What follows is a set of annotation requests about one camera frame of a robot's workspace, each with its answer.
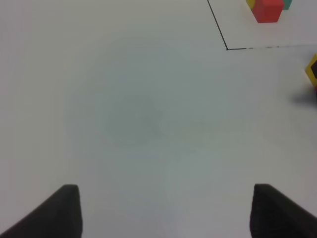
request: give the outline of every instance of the toy block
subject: toy block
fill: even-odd
[[[255,3],[256,0],[247,0],[247,4],[251,10],[253,9]]]
[[[284,9],[283,10],[288,10],[289,7],[291,6],[292,0],[283,0],[284,2]]]
[[[256,0],[252,12],[258,23],[273,23],[278,22],[283,9],[283,0]]]
[[[317,88],[317,54],[314,55],[305,71],[314,88]]]

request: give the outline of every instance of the yellow object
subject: yellow object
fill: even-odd
[[[316,61],[317,61],[317,54],[314,55],[312,61],[309,63],[309,65],[307,66],[305,70],[308,78],[311,80],[314,87],[317,87],[317,79],[315,78],[311,67]]]
[[[256,3],[256,0],[247,0],[247,4],[249,5],[249,8],[251,10],[253,9],[255,3]]]

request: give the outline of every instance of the green block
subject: green block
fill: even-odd
[[[288,10],[289,7],[291,6],[292,0],[283,0],[284,2],[284,9],[283,10]]]

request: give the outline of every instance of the white surface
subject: white surface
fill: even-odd
[[[226,52],[206,4],[0,1],[0,232],[65,183],[84,238],[250,237],[264,182],[317,215],[315,48]]]
[[[245,0],[210,0],[228,48],[317,44],[317,1],[293,0],[277,23],[258,24]]]

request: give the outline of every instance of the red block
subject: red block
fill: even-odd
[[[252,12],[258,23],[272,23],[278,22],[283,8],[283,0],[256,0]]]

